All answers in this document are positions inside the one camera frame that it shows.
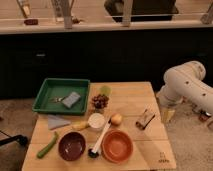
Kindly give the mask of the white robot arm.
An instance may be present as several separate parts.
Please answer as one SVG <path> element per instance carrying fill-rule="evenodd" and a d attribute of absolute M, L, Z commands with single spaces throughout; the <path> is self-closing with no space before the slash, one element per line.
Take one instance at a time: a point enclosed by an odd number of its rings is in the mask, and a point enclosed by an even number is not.
<path fill-rule="evenodd" d="M 157 93 L 163 123 L 171 119 L 184 98 L 194 103 L 197 111 L 213 114 L 213 87 L 203 82 L 205 75 L 206 69 L 199 61 L 174 66 L 164 73 L 164 85 Z"/>

